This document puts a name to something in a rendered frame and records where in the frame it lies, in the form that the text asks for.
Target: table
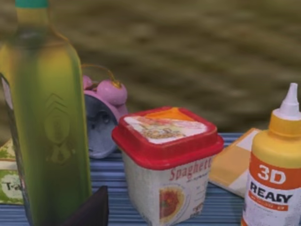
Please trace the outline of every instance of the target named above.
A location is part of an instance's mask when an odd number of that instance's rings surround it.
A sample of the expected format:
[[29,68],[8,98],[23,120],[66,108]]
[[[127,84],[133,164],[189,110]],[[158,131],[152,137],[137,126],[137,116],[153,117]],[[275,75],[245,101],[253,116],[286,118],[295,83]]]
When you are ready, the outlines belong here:
[[[241,134],[221,134],[225,146]],[[147,226],[132,207],[128,195],[120,152],[103,160],[91,160],[93,191],[109,187],[109,226]],[[215,185],[209,184],[203,212],[179,226],[239,226],[243,199]],[[0,226],[28,226],[23,206],[0,205]]]

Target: clock face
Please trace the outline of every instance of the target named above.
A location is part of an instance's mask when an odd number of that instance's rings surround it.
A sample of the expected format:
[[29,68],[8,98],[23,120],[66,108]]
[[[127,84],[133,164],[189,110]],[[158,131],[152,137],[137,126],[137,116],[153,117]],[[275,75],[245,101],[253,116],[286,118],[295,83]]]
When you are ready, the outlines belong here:
[[111,137],[117,120],[99,99],[85,95],[85,103],[90,157],[104,158],[117,149]]

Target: teal bottle cap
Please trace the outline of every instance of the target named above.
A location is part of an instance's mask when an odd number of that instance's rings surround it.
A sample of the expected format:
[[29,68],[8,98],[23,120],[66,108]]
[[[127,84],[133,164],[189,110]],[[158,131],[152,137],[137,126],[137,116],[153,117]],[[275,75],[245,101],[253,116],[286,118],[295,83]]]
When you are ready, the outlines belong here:
[[48,0],[16,0],[17,8],[47,8]]

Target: green tea box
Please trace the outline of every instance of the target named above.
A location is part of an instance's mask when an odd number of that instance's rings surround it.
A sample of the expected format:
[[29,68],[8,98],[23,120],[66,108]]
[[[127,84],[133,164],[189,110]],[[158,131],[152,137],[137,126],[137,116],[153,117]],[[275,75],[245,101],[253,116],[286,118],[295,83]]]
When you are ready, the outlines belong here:
[[21,185],[11,139],[0,148],[0,203],[23,204]]

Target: blurred brown background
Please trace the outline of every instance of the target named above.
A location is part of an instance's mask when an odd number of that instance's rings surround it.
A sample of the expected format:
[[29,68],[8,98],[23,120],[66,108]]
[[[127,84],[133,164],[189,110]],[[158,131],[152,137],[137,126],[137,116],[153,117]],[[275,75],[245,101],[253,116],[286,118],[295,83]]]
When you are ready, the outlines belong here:
[[[243,132],[265,128],[289,83],[301,85],[299,0],[51,2],[53,22],[82,62],[124,82],[131,112],[183,106],[221,132]],[[0,0],[0,40],[15,27],[14,1]],[[3,143],[10,133],[0,93]]]

